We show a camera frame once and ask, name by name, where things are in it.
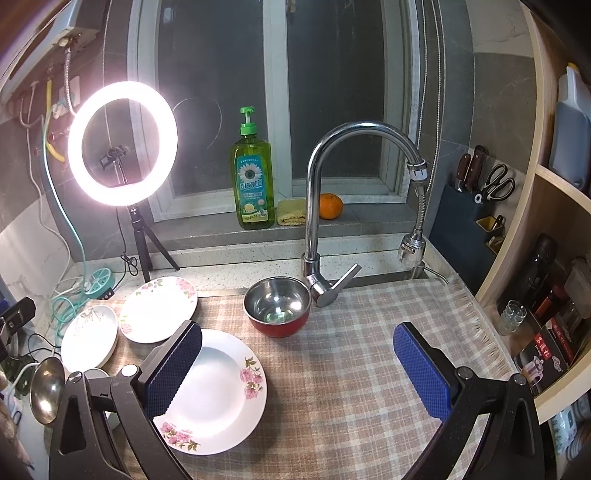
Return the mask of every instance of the red bowl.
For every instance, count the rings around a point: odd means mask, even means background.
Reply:
[[[255,283],[244,295],[244,312],[254,328],[273,338],[301,329],[310,315],[312,295],[300,280],[271,277]]]

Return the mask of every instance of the metal ladle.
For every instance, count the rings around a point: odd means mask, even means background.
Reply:
[[[29,403],[33,416],[42,425],[49,425],[56,419],[65,386],[64,366],[55,356],[43,360],[33,373]]]

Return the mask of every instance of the window sill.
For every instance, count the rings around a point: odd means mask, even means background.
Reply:
[[[416,213],[405,203],[349,204],[336,220],[321,220],[322,238],[353,235],[403,233],[412,230]],[[235,212],[165,220],[151,229],[169,251],[189,248],[243,245],[259,242],[296,240],[305,237],[304,226],[279,226],[246,231],[238,224]],[[130,246],[135,253],[135,245]],[[156,247],[148,240],[150,252]]]

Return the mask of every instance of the plastic jug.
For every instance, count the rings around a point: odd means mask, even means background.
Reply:
[[[587,192],[591,176],[591,93],[573,63],[558,81],[549,167]]]

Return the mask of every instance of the black bottle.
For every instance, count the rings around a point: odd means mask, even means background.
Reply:
[[[536,300],[535,294],[546,280],[550,267],[556,258],[557,250],[556,240],[546,233],[541,233],[535,241],[535,247],[530,257],[497,300],[496,308],[499,313],[505,310],[510,300],[517,300],[524,307],[532,308],[532,304]]]

